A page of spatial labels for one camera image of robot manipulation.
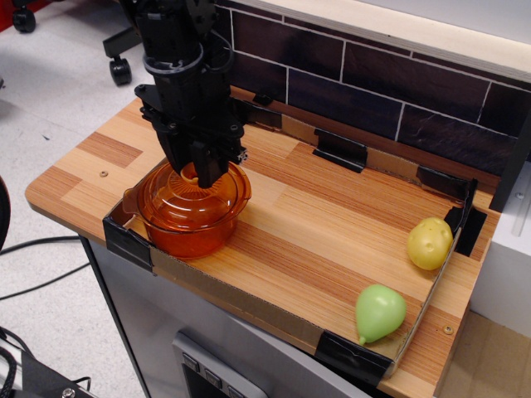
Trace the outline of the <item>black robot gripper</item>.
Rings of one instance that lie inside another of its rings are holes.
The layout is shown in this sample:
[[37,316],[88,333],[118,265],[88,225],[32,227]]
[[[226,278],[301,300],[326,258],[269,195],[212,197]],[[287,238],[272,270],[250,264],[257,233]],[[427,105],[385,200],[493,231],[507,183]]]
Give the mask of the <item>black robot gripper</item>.
[[234,61],[228,43],[144,45],[144,67],[152,85],[139,85],[143,117],[176,173],[189,163],[198,186],[210,188],[245,157],[243,123],[231,107],[227,78]]

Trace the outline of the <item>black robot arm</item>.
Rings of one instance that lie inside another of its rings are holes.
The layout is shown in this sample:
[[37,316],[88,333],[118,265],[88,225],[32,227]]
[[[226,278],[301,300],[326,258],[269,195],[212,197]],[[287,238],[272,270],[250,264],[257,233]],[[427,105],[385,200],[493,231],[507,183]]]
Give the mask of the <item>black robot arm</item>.
[[231,103],[228,71],[234,54],[213,30],[213,1],[123,1],[144,48],[151,85],[135,94],[175,172],[192,164],[201,188],[246,157],[243,123]]

